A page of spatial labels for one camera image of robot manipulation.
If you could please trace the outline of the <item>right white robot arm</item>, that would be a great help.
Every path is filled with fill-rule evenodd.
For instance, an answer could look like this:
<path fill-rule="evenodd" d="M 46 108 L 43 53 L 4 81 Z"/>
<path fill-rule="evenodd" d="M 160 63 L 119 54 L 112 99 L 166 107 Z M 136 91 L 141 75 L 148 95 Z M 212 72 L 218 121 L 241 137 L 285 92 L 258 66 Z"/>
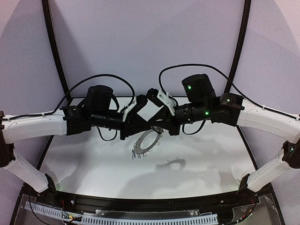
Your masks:
<path fill-rule="evenodd" d="M 300 118 L 257 106 L 237 94 L 216 96 L 206 74 L 191 75 L 182 80 L 189 100 L 177 105 L 163 90 L 150 89 L 147 98 L 161 109 L 149 120 L 153 126 L 178 135 L 180 127 L 210 120 L 230 126 L 255 128 L 285 139 L 279 152 L 257 171 L 245 175 L 239 193 L 257 193 L 281 174 L 300 167 Z"/>

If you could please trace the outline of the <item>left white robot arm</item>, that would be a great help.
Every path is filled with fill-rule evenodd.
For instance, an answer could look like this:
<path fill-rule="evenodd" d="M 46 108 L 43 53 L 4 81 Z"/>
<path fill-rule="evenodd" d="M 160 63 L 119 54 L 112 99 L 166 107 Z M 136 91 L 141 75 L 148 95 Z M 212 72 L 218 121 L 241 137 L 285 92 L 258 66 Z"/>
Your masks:
<path fill-rule="evenodd" d="M 89 87 L 86 97 L 78 105 L 69 105 L 54 113 L 35 116 L 5 116 L 0 113 L 0 166 L 29 184 L 36 192 L 55 192 L 52 178 L 37 170 L 21 155 L 14 153 L 14 142 L 50 135 L 76 135 L 91 131 L 92 127 L 120 132 L 120 139 L 146 131 L 147 122 L 138 115 L 146 106 L 145 95 L 139 95 L 123 110 L 110 109 L 111 101 L 119 106 L 112 88 L 103 85 Z"/>

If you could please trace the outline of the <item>metal ring plate with keyrings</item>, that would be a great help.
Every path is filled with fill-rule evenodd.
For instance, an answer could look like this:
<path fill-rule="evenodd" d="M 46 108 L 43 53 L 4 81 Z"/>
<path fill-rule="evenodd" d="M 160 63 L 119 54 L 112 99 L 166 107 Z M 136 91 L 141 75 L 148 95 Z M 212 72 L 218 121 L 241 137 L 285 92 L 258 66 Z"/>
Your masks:
<path fill-rule="evenodd" d="M 159 140 L 163 137 L 163 129 L 152 127 L 145 131 L 134 143 L 132 148 L 132 159 L 147 157 L 152 149 L 159 145 Z"/>

